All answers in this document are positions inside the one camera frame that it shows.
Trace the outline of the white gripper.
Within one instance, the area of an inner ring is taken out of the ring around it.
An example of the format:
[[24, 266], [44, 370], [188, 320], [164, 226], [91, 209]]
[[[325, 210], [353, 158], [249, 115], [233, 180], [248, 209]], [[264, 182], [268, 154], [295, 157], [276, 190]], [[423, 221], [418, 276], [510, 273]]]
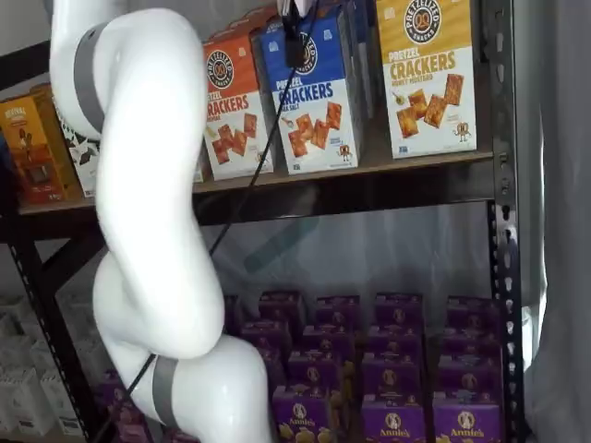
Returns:
[[318, 0], [277, 0], [277, 12], [281, 17], [296, 15], [306, 17]]

